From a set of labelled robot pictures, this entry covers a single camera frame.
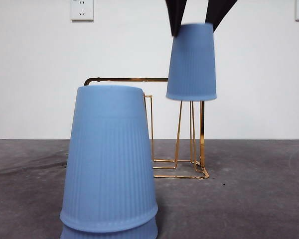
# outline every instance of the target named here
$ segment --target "gold metal stand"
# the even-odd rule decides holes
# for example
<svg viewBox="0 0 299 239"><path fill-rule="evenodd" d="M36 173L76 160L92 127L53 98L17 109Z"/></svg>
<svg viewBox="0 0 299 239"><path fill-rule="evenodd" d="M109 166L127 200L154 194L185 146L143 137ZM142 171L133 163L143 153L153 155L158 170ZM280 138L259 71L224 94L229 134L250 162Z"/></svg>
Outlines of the gold metal stand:
<svg viewBox="0 0 299 239"><path fill-rule="evenodd" d="M167 78L90 78L85 81L84 85L87 86L91 82L96 81L111 81L111 82L167 82ZM179 135L180 135L180 123L181 123L181 113L182 104L180 102L179 109L179 120L177 128L177 139L175 147L175 159L158 159L154 157L154 138L153 138L153 110L152 110L152 96L144 95L144 104L146 108L146 98L150 98L150 120L151 120L151 159L153 162L158 163L173 163L170 167L154 167L154 169L176 169L178 162L191 163L193 164L194 171L201 173L202 176L181 176L181 175L154 175L155 178L192 178L192 179L205 179L209 178L209 174L205 168L205 155L204 155L204 111L205 102L200 102L200 139L199 139L199 161L197 161L196 155L196 143L195 143L195 121L194 121L194 102L189 102L189 114L190 114L190 160L178 159L179 153Z"/></svg>
<svg viewBox="0 0 299 239"><path fill-rule="evenodd" d="M192 163L195 172L202 173L203 176L180 176L180 175L154 175L155 178L188 178L188 179L205 179L209 178L209 174L205 168L205 157L200 154L199 161L197 161L196 155L196 143L195 143L195 117L194 117L194 102L189 102L189 117L190 117L190 160L182 160L178 159L179 153L179 136L180 136L180 123L181 123L181 113L182 113L182 104L183 101L180 102L179 107L179 119L178 119L178 128L177 128L177 139L176 139L176 147L175 147L175 159L159 159L154 156L154 139L153 139L153 111L152 111L152 99L151 95L144 95L144 98L150 98L150 121L151 121L151 158L153 162L159 163L173 163L173 166L169 167L153 167L153 169L176 169L178 162L186 162ZM204 108L204 102L201 102L201 107ZM200 123L204 124L204 111L201 110ZM200 129L200 151L204 150L204 128L201 126Z"/></svg>

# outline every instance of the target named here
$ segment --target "blue cup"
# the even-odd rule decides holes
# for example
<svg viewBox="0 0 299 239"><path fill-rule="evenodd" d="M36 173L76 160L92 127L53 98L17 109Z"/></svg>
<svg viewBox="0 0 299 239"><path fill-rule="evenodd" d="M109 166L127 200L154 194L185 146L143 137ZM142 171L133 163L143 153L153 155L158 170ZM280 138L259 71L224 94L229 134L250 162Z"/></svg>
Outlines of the blue cup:
<svg viewBox="0 0 299 239"><path fill-rule="evenodd" d="M157 237L155 218L147 223L126 231L114 233L88 233L63 226L60 239L154 239Z"/></svg>
<svg viewBox="0 0 299 239"><path fill-rule="evenodd" d="M173 40L166 97L183 101L217 98L212 24L180 27Z"/></svg>
<svg viewBox="0 0 299 239"><path fill-rule="evenodd" d="M122 232L151 221L155 234L156 213L142 89L80 87L60 214L64 231Z"/></svg>

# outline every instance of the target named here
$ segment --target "ribbed cup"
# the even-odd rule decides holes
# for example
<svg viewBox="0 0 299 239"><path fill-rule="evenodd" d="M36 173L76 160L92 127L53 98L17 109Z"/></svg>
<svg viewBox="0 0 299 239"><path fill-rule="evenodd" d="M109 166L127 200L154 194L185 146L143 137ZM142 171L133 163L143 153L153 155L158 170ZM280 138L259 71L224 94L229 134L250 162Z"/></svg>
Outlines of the ribbed cup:
<svg viewBox="0 0 299 239"><path fill-rule="evenodd" d="M139 227L115 233L88 233L63 226L60 239L155 239L156 237L157 226L155 218L152 218Z"/></svg>
<svg viewBox="0 0 299 239"><path fill-rule="evenodd" d="M157 213L143 91L78 89L61 220L75 230L112 233Z"/></svg>
<svg viewBox="0 0 299 239"><path fill-rule="evenodd" d="M212 24L180 27L173 40L166 97L183 101L217 98Z"/></svg>

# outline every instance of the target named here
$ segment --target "gray floor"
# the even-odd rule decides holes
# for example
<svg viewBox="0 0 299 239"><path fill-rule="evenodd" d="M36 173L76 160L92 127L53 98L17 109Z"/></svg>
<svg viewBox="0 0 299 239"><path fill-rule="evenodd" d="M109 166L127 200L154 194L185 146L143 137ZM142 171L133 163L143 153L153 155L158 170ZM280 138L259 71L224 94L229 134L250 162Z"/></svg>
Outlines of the gray floor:
<svg viewBox="0 0 299 239"><path fill-rule="evenodd" d="M0 239L59 237L68 143L0 140ZM157 141L156 156L173 157L173 144ZM209 179L155 179L158 239L299 239L299 140L207 140L205 149Z"/></svg>

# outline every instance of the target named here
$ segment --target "stacked cups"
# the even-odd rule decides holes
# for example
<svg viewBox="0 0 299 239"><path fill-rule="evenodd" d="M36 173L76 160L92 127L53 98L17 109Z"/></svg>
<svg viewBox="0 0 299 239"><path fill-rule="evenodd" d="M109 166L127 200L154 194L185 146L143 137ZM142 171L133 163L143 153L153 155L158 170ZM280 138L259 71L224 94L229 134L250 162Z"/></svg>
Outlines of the stacked cups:
<svg viewBox="0 0 299 239"><path fill-rule="evenodd" d="M61 239L154 239L153 172L143 91L78 89Z"/></svg>

